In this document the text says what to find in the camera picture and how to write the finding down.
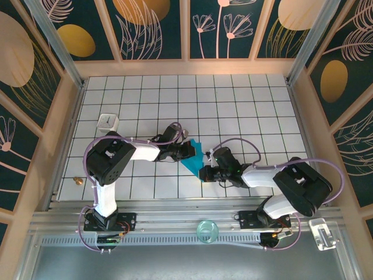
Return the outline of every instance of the glass cup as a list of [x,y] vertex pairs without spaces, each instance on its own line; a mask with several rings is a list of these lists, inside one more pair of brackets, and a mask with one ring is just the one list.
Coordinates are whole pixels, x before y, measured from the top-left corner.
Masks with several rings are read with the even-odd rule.
[[197,227],[197,236],[204,243],[213,243],[219,236],[219,228],[212,220],[203,220]]

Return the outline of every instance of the black mounting bracket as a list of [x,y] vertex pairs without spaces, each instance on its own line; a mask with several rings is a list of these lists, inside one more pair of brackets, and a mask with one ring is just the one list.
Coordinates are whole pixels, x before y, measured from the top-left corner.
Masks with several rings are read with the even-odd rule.
[[[263,229],[266,226],[258,219],[257,211],[239,211],[238,220],[240,222],[241,229]],[[288,228],[291,228],[291,222],[289,215],[285,215],[279,218],[279,220]],[[269,229],[281,229],[283,225],[276,222],[274,225],[269,226]]]
[[[112,226],[110,229],[111,232],[123,232],[123,227],[125,227],[125,231],[128,231],[128,226],[130,226],[129,231],[133,232],[136,226],[136,213],[118,213],[116,224]],[[97,220],[93,217],[92,213],[86,215],[85,224],[84,224],[84,231],[85,232],[105,232],[107,230],[102,229],[98,226]]]

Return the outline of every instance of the small white box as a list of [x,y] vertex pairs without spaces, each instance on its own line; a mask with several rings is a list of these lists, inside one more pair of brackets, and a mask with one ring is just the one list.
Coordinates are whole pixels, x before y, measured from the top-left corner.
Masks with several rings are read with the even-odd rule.
[[108,133],[109,131],[117,131],[119,125],[118,116],[115,114],[101,114],[98,119],[97,128],[102,133]]

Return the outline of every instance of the cable tie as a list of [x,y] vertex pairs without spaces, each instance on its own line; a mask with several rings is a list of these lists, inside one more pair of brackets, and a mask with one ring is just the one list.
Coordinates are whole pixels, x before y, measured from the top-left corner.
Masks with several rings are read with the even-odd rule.
[[214,167],[214,160],[213,160],[213,153],[214,153],[214,150],[213,149],[210,149],[209,150],[210,152],[210,161],[211,161],[211,167]]

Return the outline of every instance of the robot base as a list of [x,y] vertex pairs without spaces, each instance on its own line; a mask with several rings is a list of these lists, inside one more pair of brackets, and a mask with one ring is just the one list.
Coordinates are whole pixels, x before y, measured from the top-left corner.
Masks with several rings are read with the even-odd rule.
[[84,224],[84,231],[85,232],[122,232],[123,227],[125,227],[125,231],[128,231],[128,226],[130,226],[129,231],[134,231],[136,226],[136,213],[116,213],[116,220],[110,223],[109,227],[103,227],[102,225],[98,225],[98,219],[96,215],[99,215],[97,212],[89,213],[86,215],[86,221]]
[[[258,219],[258,212],[254,211],[239,211],[238,219],[240,221],[241,229],[263,229],[269,228],[273,230],[278,230],[283,227],[279,222],[274,223],[273,225],[266,226]],[[291,228],[291,222],[289,215],[280,217],[280,220],[286,227]]]

